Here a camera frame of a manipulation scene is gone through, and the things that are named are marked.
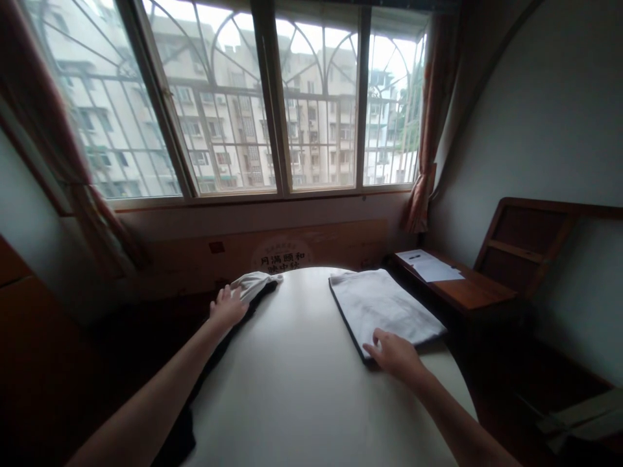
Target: white paper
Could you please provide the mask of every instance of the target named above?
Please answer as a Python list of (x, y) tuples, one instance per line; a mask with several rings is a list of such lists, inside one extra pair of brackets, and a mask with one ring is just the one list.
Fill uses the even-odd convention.
[(426, 282), (465, 279), (458, 270), (450, 267), (443, 261), (439, 261), (424, 250), (411, 250), (396, 253), (396, 255), (413, 267)]

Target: folded white cloth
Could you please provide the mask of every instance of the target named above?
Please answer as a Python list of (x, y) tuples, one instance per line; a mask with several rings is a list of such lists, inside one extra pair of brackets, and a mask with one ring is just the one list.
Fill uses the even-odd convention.
[(274, 281), (282, 283), (284, 277), (281, 274), (271, 276), (265, 272), (256, 271), (240, 276), (231, 283), (230, 287), (232, 290), (242, 287), (240, 299), (245, 303), (250, 303), (266, 284)]
[(413, 345), (446, 332), (443, 324), (384, 269), (332, 276), (329, 284), (364, 359), (371, 358), (363, 344), (373, 344), (375, 328), (397, 334)]

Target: table top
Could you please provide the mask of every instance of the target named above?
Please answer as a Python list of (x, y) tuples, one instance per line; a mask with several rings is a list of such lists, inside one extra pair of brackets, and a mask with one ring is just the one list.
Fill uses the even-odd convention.
[(483, 276), (464, 264), (453, 261), (439, 252), (428, 250), (427, 248), (423, 248), (423, 250), (457, 269), (465, 279), (426, 282), (402, 258), (396, 254), (393, 257), (420, 282), (445, 298), (447, 302), (451, 303), (462, 313), (472, 315), (474, 310), (506, 302), (517, 297), (517, 292)]
[[(361, 362), (328, 286), (342, 272), (283, 274), (195, 399), (197, 447), (185, 465), (456, 465), (416, 397)], [(421, 358), (475, 418), (445, 345)]]

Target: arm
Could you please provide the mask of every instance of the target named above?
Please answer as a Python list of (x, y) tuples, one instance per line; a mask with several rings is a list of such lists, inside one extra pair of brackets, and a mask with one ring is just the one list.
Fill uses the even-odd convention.
[(383, 370), (405, 383), (420, 399), (461, 467), (520, 464), (468, 414), (426, 369), (413, 346), (395, 334), (376, 329), (374, 344), (363, 348)]
[(149, 466), (201, 370), (248, 305), (229, 285), (210, 304), (210, 318), (162, 369), (110, 417), (71, 458), (74, 466)]

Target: window pane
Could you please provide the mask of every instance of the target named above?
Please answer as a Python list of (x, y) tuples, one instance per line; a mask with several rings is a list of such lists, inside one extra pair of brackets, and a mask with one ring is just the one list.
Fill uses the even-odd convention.
[(352, 187), (358, 7), (278, 1), (276, 29), (293, 189)]
[(412, 182), (424, 78), (422, 14), (372, 9), (363, 184)]
[(207, 3), (143, 0), (191, 172), (204, 195), (275, 192), (252, 17)]
[(181, 195), (115, 2), (27, 6), (101, 193)]

